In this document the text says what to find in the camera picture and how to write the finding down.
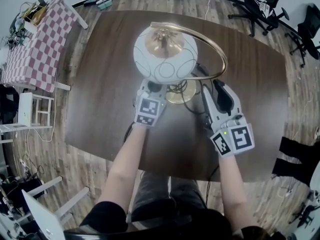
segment dark wooden table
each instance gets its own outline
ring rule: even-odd
[[[220,78],[240,98],[252,124],[255,148],[237,156],[246,182],[264,181],[273,169],[287,117],[284,57],[236,30],[209,21],[155,11],[111,11],[99,18],[85,49],[68,99],[65,141],[113,161],[134,120],[133,99],[143,80],[133,58],[137,36],[152,21],[171,22],[214,40],[229,67]],[[221,69],[220,57],[197,41],[198,62],[210,72]],[[201,96],[187,105],[203,111]],[[218,155],[203,129],[203,116],[183,104],[168,104],[147,135],[140,169],[181,178],[208,180]],[[213,180],[219,180],[216,173]]]

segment brass lamp base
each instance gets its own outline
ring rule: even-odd
[[[183,89],[182,94],[168,91],[165,98],[173,104],[182,104],[190,101],[197,91],[197,83],[194,80],[187,80],[187,85]]]

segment office chair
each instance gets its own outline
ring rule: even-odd
[[[266,0],[266,3],[270,6],[270,9],[273,11],[272,15],[268,18],[265,18],[262,11],[260,11],[259,5],[256,2],[257,0],[244,0],[244,6],[239,3],[234,3],[233,6],[240,8],[244,11],[244,14],[229,14],[228,18],[244,18],[248,19],[251,22],[251,34],[249,36],[255,36],[255,23],[257,23],[263,29],[263,35],[267,35],[269,31],[277,28],[279,26],[279,19],[283,16],[289,20],[289,16],[284,8],[282,8],[282,13],[278,16],[276,15],[273,8],[277,6],[279,0]],[[267,28],[261,23],[264,22],[268,25]]]
[[[295,51],[299,50],[302,57],[302,64],[300,65],[303,68],[305,63],[306,51],[314,57],[316,60],[319,59],[319,46],[315,47],[312,38],[316,36],[320,28],[320,10],[316,5],[308,5],[306,9],[306,15],[304,22],[298,24],[298,34],[293,32],[286,33],[285,37],[290,37],[292,41],[297,45],[297,47],[290,51],[290,54],[293,55]]]

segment jeans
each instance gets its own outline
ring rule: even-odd
[[[282,137],[279,150],[289,157],[299,159],[301,164],[277,158],[272,173],[277,176],[294,177],[310,187],[312,175],[320,161],[320,142],[308,146]]]
[[[170,193],[168,180],[167,176],[144,172],[134,198],[132,222],[154,228],[207,208],[195,180],[171,177]]]

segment black shirt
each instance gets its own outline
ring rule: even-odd
[[[116,203],[100,202],[84,218],[79,228],[65,231],[66,239],[80,239],[75,238],[77,234],[81,235],[81,239],[91,239],[89,236],[97,236],[96,239],[132,239],[135,235],[139,239],[169,236],[182,239],[199,236],[219,240],[270,239],[267,232],[257,226],[249,226],[233,233],[226,217],[213,209],[195,209],[192,214],[168,220],[169,222],[162,226],[134,232],[126,232],[128,229],[126,217],[125,211]]]

